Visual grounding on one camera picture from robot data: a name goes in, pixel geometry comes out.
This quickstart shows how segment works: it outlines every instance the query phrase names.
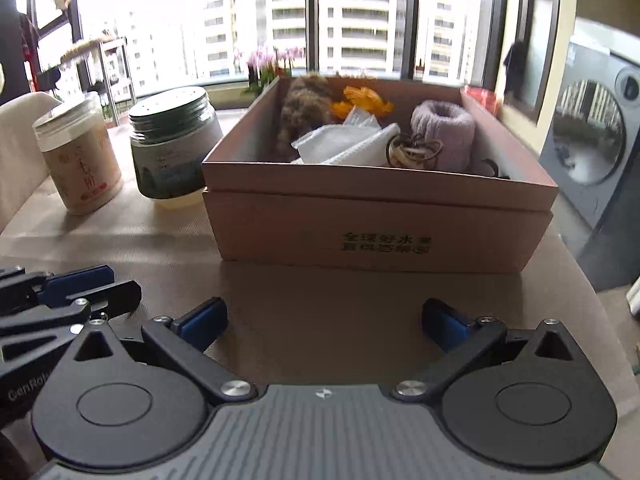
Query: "white packet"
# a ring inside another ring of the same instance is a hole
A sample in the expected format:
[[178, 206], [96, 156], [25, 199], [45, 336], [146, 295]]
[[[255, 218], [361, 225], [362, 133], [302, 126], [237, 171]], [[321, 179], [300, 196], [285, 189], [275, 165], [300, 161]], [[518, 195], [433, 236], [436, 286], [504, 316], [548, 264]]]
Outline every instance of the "white packet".
[[370, 126], [371, 128], [377, 128], [379, 130], [382, 129], [380, 124], [378, 124], [375, 115], [372, 115], [357, 106], [354, 106], [351, 109], [351, 112], [349, 112], [349, 115], [347, 115], [343, 124], [351, 126]]
[[351, 146], [342, 153], [333, 156], [323, 164], [340, 166], [373, 166], [386, 165], [385, 148], [388, 140], [400, 133], [400, 126], [393, 123], [384, 130], [380, 130], [374, 136]]
[[380, 128], [327, 124], [294, 140], [291, 145], [298, 150], [304, 164], [321, 164], [332, 156], [375, 135]]

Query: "jar lid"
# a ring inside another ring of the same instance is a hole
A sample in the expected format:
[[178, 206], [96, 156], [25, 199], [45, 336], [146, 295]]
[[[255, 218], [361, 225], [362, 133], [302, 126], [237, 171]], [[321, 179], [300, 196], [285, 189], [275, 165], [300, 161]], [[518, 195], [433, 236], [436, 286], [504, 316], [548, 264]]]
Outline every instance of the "jar lid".
[[100, 98], [96, 92], [84, 94], [81, 98], [59, 104], [33, 123], [36, 135], [46, 136], [88, 114], [100, 109]]
[[189, 132], [212, 116], [204, 88], [187, 86], [167, 90], [132, 106], [132, 138], [142, 143], [164, 142]]

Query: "purple knitted item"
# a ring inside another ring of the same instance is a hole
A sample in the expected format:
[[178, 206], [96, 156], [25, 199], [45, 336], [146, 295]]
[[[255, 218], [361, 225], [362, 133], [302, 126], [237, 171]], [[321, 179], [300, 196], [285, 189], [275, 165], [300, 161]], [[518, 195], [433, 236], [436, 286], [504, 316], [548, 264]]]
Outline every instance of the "purple knitted item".
[[442, 143], [436, 171], [465, 173], [471, 157], [476, 124], [464, 108], [443, 101], [425, 101], [415, 107], [411, 116], [411, 130], [412, 141], [416, 145], [433, 139]]

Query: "mirror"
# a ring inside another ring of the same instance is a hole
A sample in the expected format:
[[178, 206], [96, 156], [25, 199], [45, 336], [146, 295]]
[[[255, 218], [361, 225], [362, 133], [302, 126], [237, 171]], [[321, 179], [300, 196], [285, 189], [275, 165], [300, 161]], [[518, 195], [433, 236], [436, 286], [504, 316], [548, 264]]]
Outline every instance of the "mirror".
[[572, 180], [588, 186], [615, 170], [625, 149], [625, 125], [615, 96], [583, 80], [562, 93], [552, 121], [556, 156]]
[[560, 0], [520, 0], [516, 41], [508, 55], [505, 102], [538, 122], [551, 70]]

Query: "orange flower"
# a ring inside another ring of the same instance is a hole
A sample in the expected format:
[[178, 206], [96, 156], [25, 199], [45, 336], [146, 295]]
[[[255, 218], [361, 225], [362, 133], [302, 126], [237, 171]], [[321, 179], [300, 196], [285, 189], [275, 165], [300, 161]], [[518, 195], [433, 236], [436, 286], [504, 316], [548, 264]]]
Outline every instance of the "orange flower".
[[348, 102], [342, 101], [333, 104], [334, 115], [343, 120], [354, 106], [366, 110], [377, 118], [385, 117], [394, 109], [393, 103], [385, 103], [377, 92], [366, 86], [362, 88], [347, 86], [343, 93]]

